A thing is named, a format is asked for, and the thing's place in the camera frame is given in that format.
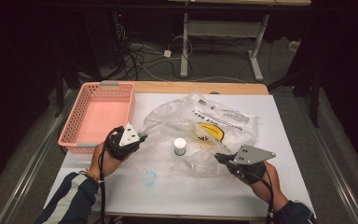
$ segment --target person's right hand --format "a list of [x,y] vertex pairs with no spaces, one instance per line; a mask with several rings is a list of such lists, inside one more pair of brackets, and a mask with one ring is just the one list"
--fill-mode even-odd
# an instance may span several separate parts
[[[288,200],[283,195],[283,193],[281,191],[278,172],[277,172],[275,166],[271,165],[267,161],[264,161],[264,163],[266,164],[267,171],[264,173],[263,179],[268,184],[270,184],[272,186],[272,191],[274,193],[273,210],[274,210],[274,212],[278,212],[282,207],[284,207],[288,203]],[[246,181],[246,179],[242,178],[240,175],[236,175],[236,177],[240,181],[242,181],[243,183],[245,183],[246,185],[251,187],[251,189],[254,192],[255,196],[257,196],[258,198],[260,198],[264,202],[269,203],[269,200],[271,198],[269,189],[261,181],[257,181],[254,184],[249,184]]]

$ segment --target white table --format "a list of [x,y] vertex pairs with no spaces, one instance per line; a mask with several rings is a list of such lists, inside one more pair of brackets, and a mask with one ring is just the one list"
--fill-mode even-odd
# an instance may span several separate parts
[[[132,125],[139,130],[144,118],[156,107],[185,94],[135,93]],[[290,147],[274,99],[269,95],[205,94],[207,99],[260,116],[256,147],[273,151],[269,162],[280,174],[282,191],[289,199],[312,208],[309,194]],[[106,178],[106,214],[115,216],[192,217],[257,220],[266,216],[267,204],[233,175],[199,178],[172,171],[164,162],[165,148],[142,148]],[[68,152],[47,202],[71,173],[90,166],[91,155]],[[100,194],[92,211],[100,209]]]

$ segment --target person's left hand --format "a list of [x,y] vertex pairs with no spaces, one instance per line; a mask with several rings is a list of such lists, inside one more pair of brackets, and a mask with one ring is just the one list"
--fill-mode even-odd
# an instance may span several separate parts
[[[102,151],[103,151],[103,142],[94,148],[94,153],[92,154],[91,166],[89,167],[89,171],[94,175],[96,181],[100,180],[100,168],[98,166],[98,159],[100,159],[100,155]],[[111,175],[121,163],[122,161],[113,158],[108,151],[105,151],[103,155],[103,175],[104,176]]]

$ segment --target dark jacket sleeve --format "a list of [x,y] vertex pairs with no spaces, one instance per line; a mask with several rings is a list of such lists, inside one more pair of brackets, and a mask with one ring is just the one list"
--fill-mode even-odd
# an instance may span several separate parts
[[302,202],[289,201],[274,214],[275,224],[315,224],[313,212]]
[[35,223],[87,223],[98,186],[86,175],[71,173]]

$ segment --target small bottle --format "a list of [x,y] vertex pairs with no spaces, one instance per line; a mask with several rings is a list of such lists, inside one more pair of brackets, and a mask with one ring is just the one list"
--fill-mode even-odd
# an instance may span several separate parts
[[183,156],[186,153],[186,140],[184,138],[176,138],[173,142],[175,146],[175,154],[177,156]]

